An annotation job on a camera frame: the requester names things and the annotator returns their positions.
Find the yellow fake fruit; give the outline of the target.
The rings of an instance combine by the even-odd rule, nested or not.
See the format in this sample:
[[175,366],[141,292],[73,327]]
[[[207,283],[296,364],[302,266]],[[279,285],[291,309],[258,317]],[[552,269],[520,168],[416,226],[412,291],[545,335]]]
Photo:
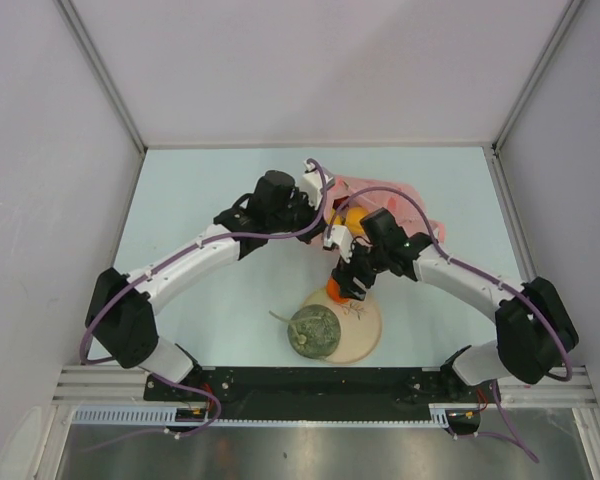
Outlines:
[[368,214],[369,212],[362,207],[352,207],[347,210],[343,225],[353,236],[363,236],[365,231],[361,222]]

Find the green fake melon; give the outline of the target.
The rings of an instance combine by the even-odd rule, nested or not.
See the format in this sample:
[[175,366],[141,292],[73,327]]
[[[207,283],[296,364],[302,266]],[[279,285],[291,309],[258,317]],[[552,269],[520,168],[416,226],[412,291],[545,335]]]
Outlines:
[[340,321],[334,311],[324,305],[305,305],[290,318],[273,311],[269,311],[269,315],[285,324],[287,339],[300,356],[325,360],[340,344]]

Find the yellow fake mango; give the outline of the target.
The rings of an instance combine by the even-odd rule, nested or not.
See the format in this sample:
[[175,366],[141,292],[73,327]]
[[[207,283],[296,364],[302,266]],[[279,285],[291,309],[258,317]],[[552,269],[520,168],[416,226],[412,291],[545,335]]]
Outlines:
[[325,221],[327,224],[333,225],[341,225],[342,217],[336,214],[336,210],[332,209],[328,215],[325,216]]

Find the pink plastic bag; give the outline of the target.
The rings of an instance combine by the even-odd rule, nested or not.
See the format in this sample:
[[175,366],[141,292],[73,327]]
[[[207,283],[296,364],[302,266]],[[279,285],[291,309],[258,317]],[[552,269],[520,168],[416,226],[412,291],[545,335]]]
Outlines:
[[[336,175],[335,185],[327,193],[325,216],[334,209],[333,201],[335,199],[342,197],[347,197],[349,199],[354,193],[370,187],[388,187],[399,190],[412,198],[423,212],[426,211],[425,204],[418,191],[409,184]],[[425,223],[416,208],[408,200],[397,193],[373,191],[356,197],[338,214],[342,217],[341,225],[344,223],[344,217],[347,210],[352,207],[362,207],[369,213],[373,213],[380,208],[385,208],[394,216],[396,223],[405,230],[409,237],[419,232],[428,232]],[[357,238],[359,243],[368,244],[368,237],[366,234],[353,237]]]

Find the dark red fake apple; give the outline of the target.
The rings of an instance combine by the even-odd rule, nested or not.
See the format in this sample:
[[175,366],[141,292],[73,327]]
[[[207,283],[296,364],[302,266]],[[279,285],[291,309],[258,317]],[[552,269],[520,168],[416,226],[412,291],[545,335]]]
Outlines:
[[333,201],[333,208],[338,209],[343,203],[346,203],[347,201],[347,197],[337,198]]

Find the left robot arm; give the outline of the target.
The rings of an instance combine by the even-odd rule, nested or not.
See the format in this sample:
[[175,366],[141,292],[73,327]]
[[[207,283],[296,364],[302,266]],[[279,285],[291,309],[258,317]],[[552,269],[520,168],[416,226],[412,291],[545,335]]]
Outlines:
[[197,361],[159,335],[157,314],[204,276],[272,240],[296,238],[310,243],[326,228],[327,192],[334,183],[334,177],[314,160],[307,161],[300,179],[269,170],[252,192],[240,196],[175,252],[127,273],[115,268],[102,272],[86,315],[79,347],[82,362],[92,362],[88,344],[97,340],[108,360],[165,380],[179,399],[194,397],[201,387]]

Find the orange fake orange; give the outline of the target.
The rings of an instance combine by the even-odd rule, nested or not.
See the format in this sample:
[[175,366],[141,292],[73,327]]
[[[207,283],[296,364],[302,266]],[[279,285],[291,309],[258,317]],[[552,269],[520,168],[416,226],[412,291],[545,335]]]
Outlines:
[[325,286],[325,292],[328,297],[337,304],[344,304],[348,302],[347,298],[341,296],[340,286],[333,278],[328,280]]

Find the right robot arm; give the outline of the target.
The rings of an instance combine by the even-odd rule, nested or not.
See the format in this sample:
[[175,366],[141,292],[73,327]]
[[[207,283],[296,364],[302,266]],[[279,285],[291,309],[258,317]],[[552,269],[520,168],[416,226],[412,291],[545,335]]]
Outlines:
[[495,340],[464,347],[442,365],[449,399],[464,401],[477,385],[507,376],[536,384],[558,366],[565,368],[563,380],[571,379],[568,354],[579,335],[549,280],[511,283],[480,270],[445,253],[427,233],[408,235],[384,208],[365,216],[361,228],[361,238],[344,225],[325,233],[324,248],[339,252],[329,280],[333,299],[362,301],[376,277],[390,272],[452,295],[495,325]]

